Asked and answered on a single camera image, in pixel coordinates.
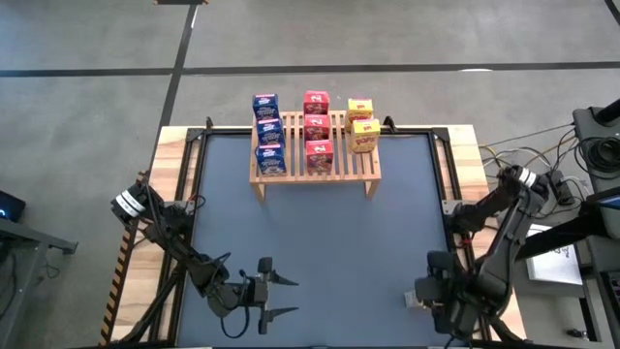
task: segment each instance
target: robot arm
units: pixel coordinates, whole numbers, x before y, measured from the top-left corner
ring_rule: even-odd
[[[438,333],[468,340],[480,317],[502,338],[514,339],[499,321],[512,292],[512,265],[535,213],[548,198],[546,177],[525,168],[502,169],[497,189],[474,205],[459,204],[446,218],[453,233],[480,231],[486,218],[508,209],[486,254],[468,270],[455,254],[429,252],[428,276],[416,280],[418,301],[431,308]]]
[[[145,176],[139,177],[136,183],[111,201],[112,212],[122,222],[126,229],[142,222],[146,228],[142,230],[144,236],[151,242],[157,243],[170,253],[178,262],[173,276],[180,278],[187,271],[192,283],[207,303],[211,311],[220,319],[227,317],[237,308],[257,307],[261,311],[259,333],[266,334],[267,324],[281,314],[297,310],[296,307],[267,310],[268,284],[295,286],[296,283],[280,276],[273,268],[271,258],[259,260],[257,276],[248,276],[243,270],[239,274],[243,278],[241,283],[227,282],[230,274],[224,263],[231,255],[227,253],[215,259],[199,253],[183,237],[192,231],[194,211],[187,211],[187,206],[167,206],[164,200],[148,185]],[[170,292],[172,286],[165,285],[162,290]],[[156,302],[163,303],[165,296],[158,295]],[[148,327],[148,319],[154,309],[149,310],[142,317],[142,321],[130,333],[126,341],[140,340]]]

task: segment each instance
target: table leg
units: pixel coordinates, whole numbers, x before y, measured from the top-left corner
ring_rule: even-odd
[[[364,189],[366,191],[366,199],[372,200],[372,197],[379,189],[379,180],[369,180],[364,182]]]
[[[259,202],[262,204],[264,202],[264,184],[252,184],[252,189],[254,189],[254,193],[256,197],[259,199]]]

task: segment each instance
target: black metal frame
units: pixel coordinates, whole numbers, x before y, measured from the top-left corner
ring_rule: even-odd
[[[437,148],[436,141],[441,141],[443,143],[443,148],[445,151],[447,168],[449,173],[449,183],[452,188],[452,195],[456,200],[462,199],[460,186],[458,183],[458,177],[456,174],[456,167],[454,164],[454,157],[452,154],[452,149],[450,146],[450,134],[448,128],[396,128],[393,126],[393,122],[390,117],[386,118],[386,122],[384,123],[384,127],[382,127],[382,135],[412,135],[412,136],[426,136],[428,139],[429,150],[432,157],[433,171],[435,175],[435,180],[437,183],[437,191],[440,197],[440,200],[443,201],[447,198],[445,182],[441,171],[441,164],[439,160],[439,152]],[[204,171],[204,163],[206,159],[206,150],[209,136],[218,135],[218,136],[251,136],[252,128],[226,128],[226,127],[212,127],[212,124],[208,124],[207,121],[207,129],[204,132],[204,129],[188,129],[185,148],[183,149],[183,158],[181,159],[181,169],[179,171],[179,178],[176,187],[175,199],[182,200],[184,196],[184,188],[185,181],[187,178],[187,171],[189,168],[189,158],[192,151],[192,146],[195,141],[200,141],[200,148],[198,154],[197,165],[195,168],[194,174],[194,182],[192,185],[192,193],[199,193],[200,187],[202,184],[202,175]],[[194,217],[194,223],[196,223],[197,215]],[[447,229],[446,222],[444,222],[444,232],[446,234],[446,244],[447,249],[451,253],[456,253],[457,246],[454,243],[454,236],[452,232]],[[186,236],[185,238],[191,242],[192,235]],[[474,262],[474,251],[471,245],[467,245],[463,248],[468,266],[471,266]],[[168,279],[168,274],[171,269],[171,258],[165,258],[164,263],[162,265],[162,273],[160,274],[160,280],[158,285],[159,288],[166,282]],[[177,340],[179,322],[180,322],[180,313],[181,313],[181,303],[183,299],[183,289],[185,285],[185,280],[179,282],[174,291],[173,301],[172,301],[172,309],[170,315],[170,326],[168,328],[167,338],[164,339],[169,345],[175,345]],[[149,341],[157,341],[159,340],[159,327],[161,324],[161,314],[158,316],[157,322],[153,323],[151,326],[151,333],[149,334]],[[481,324],[481,335],[483,339],[490,338],[490,331],[488,326],[480,319]]]

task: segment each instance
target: yellow cereal box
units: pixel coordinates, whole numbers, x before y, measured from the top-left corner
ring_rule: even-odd
[[[380,133],[379,120],[354,120],[349,145],[351,151],[356,153],[372,151],[377,146]]]
[[[345,119],[345,130],[351,131],[353,120],[367,120],[372,118],[372,100],[371,99],[353,99],[349,98],[349,109]]]

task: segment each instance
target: red cereal box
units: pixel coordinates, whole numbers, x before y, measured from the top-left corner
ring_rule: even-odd
[[[329,115],[305,115],[303,117],[303,136],[307,141],[329,140],[331,117]]]
[[[306,142],[306,172],[330,173],[333,163],[333,144],[331,140]]]
[[[303,98],[304,114],[327,114],[329,94],[325,91],[306,91]]]

